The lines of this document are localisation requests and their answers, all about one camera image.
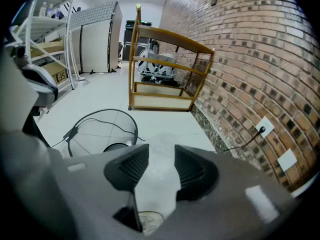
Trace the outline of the beige sneaker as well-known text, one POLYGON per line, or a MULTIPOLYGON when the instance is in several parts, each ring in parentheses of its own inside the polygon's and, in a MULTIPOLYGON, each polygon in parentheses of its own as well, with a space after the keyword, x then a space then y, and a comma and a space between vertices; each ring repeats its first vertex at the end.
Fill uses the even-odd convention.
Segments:
POLYGON ((142 226, 142 232, 146 236, 153 234, 164 222, 163 216, 154 211, 139 212, 138 217, 142 226))

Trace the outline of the round bin with plastic liner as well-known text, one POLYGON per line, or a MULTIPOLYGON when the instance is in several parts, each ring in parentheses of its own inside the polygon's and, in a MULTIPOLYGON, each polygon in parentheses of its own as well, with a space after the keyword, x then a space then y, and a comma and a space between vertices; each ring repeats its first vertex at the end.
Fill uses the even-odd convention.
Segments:
POLYGON ((70 157, 95 155, 130 147, 138 140, 136 121, 127 112, 119 109, 91 112, 79 119, 73 127, 75 126, 78 126, 78 133, 66 142, 70 157))

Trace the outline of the white and black robot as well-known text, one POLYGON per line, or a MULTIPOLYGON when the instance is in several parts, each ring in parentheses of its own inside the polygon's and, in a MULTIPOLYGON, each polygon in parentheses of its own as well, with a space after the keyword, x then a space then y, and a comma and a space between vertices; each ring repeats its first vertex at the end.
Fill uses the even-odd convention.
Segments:
MULTIPOLYGON (((170 53, 159 54, 160 44, 157 40, 150 39, 145 50, 139 53, 139 57, 165 61, 169 63, 175 62, 175 56, 170 53)), ((141 75, 142 82, 162 82, 164 80, 173 80, 174 68, 163 64, 147 61, 138 62, 138 72, 141 75)))

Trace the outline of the flat yellow cardboard box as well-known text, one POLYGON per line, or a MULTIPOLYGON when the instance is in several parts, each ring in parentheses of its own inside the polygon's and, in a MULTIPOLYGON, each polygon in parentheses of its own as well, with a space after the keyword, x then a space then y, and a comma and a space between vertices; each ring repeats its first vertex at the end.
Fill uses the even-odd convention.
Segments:
POLYGON ((36 43, 36 44, 30 43, 30 56, 32 60, 42 59, 48 56, 46 53, 42 52, 39 48, 43 49, 44 51, 46 51, 48 54, 51 54, 51 55, 63 54, 65 51, 65 46, 62 40, 36 43))

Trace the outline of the clear plastic bag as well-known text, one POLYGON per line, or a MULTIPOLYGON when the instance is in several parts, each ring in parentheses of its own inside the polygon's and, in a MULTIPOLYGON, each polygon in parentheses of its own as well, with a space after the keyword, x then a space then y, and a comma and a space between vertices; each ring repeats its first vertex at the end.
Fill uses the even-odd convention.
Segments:
POLYGON ((171 133, 156 134, 149 139, 148 165, 134 188, 139 216, 166 220, 176 209, 177 192, 181 189, 175 167, 175 145, 171 133))

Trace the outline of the blank white wall plate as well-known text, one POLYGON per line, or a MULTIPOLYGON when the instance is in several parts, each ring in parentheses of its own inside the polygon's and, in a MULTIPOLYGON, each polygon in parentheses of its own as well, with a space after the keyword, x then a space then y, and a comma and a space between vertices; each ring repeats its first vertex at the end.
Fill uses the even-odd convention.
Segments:
POLYGON ((283 153, 283 155, 281 155, 277 159, 277 162, 281 169, 285 172, 297 163, 297 158, 294 155, 293 151, 289 148, 286 152, 283 153))

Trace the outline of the wooden rattan shelf cart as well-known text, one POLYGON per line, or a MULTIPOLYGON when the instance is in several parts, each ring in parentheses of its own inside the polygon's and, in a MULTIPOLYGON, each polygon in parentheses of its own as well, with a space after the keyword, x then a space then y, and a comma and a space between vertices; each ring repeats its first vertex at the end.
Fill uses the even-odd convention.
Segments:
POLYGON ((136 5, 128 65, 128 110, 190 111, 197 100, 214 59, 215 49, 180 34, 142 24, 141 5, 136 5), (139 38, 161 41, 196 54, 192 67, 160 58, 137 56, 139 38), (136 62, 189 72, 185 87, 135 81, 136 62))

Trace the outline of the white wall socket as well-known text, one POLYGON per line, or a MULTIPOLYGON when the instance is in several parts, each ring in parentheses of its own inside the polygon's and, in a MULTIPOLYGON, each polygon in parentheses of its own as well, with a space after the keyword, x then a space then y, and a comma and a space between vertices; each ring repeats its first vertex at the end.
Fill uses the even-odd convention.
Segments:
POLYGON ((261 121, 255 126, 256 130, 259 132, 262 138, 266 138, 274 130, 274 125, 271 121, 264 116, 261 121))

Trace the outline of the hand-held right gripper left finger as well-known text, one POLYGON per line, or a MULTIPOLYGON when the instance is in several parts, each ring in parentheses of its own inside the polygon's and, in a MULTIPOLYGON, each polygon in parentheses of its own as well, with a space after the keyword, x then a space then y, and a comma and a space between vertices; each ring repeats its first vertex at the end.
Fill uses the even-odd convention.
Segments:
POLYGON ((149 165, 149 145, 133 145, 109 153, 115 158, 105 165, 105 178, 116 190, 133 192, 149 165))

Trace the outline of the white curved floor stand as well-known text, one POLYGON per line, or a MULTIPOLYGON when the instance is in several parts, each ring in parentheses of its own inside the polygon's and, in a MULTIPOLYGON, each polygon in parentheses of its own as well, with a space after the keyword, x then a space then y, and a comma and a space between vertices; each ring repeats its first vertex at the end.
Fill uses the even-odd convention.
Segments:
POLYGON ((70 29, 71 26, 71 16, 73 11, 73 4, 75 0, 70 0, 69 8, 68 8, 68 15, 66 18, 66 27, 64 33, 64 56, 66 62, 66 70, 69 79, 69 83, 71 85, 71 89, 74 90, 76 85, 79 83, 83 83, 86 79, 79 75, 79 71, 77 69, 77 65, 75 63, 75 55, 73 50, 73 43, 72 43, 72 31, 70 29))

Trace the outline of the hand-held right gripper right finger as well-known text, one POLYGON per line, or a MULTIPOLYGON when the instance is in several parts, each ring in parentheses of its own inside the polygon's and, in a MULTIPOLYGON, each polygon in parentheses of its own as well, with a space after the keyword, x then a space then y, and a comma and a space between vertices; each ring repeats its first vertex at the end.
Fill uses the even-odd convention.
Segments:
POLYGON ((219 170, 212 160, 215 153, 190 146, 174 146, 174 166, 179 176, 177 202, 193 202, 209 195, 219 180, 219 170))

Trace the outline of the black power adapter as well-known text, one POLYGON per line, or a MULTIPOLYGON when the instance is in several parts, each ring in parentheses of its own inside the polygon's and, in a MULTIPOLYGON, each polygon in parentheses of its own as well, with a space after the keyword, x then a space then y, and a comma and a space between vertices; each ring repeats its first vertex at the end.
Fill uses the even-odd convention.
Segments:
POLYGON ((70 129, 64 136, 63 140, 66 142, 69 142, 75 135, 78 134, 78 126, 74 126, 72 129, 70 129))

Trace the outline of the black glass door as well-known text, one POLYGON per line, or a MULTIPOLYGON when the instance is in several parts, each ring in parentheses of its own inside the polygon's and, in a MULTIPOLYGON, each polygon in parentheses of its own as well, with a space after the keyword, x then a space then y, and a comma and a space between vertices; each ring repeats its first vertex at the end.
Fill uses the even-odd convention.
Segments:
MULTIPOLYGON (((134 29, 134 20, 127 20, 125 24, 124 38, 123 38, 123 49, 122 49, 122 60, 129 61, 130 59, 130 49, 131 49, 131 41, 134 29)), ((149 39, 146 37, 139 37, 137 44, 137 54, 145 50, 148 46, 149 39)))

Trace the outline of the printed cardboard box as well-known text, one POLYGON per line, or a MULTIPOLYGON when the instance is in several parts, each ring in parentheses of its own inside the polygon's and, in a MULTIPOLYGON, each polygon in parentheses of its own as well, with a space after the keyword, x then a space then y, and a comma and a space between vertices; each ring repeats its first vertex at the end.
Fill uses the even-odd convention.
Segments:
POLYGON ((59 63, 51 62, 42 67, 52 76, 57 85, 67 80, 67 69, 59 63))

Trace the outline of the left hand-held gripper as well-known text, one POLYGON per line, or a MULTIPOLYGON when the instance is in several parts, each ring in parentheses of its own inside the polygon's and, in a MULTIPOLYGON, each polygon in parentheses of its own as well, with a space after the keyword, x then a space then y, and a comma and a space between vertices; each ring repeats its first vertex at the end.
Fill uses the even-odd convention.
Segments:
POLYGON ((21 131, 33 105, 51 105, 58 99, 58 94, 57 84, 46 69, 35 64, 27 64, 18 69, 9 53, 2 49, 0 132, 21 131))

